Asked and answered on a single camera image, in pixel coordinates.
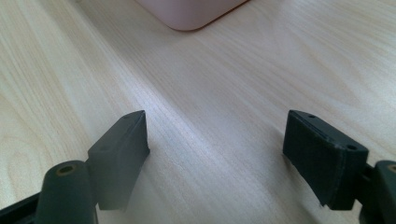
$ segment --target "wooden table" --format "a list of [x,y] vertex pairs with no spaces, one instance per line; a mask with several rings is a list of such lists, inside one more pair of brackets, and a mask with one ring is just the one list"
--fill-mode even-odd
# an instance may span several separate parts
[[252,0],[196,32],[134,0],[3,0],[0,32],[2,208],[141,109],[151,154],[101,223],[358,223],[282,156],[290,109],[396,160],[393,0]]

